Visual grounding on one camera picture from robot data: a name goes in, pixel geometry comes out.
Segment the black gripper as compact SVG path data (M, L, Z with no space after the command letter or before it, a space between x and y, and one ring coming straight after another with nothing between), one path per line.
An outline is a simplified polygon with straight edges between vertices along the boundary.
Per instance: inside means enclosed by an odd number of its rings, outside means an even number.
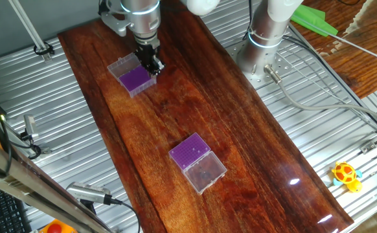
M151 45L138 43L135 55L151 77L156 77L165 67L163 62L157 58L157 49Z

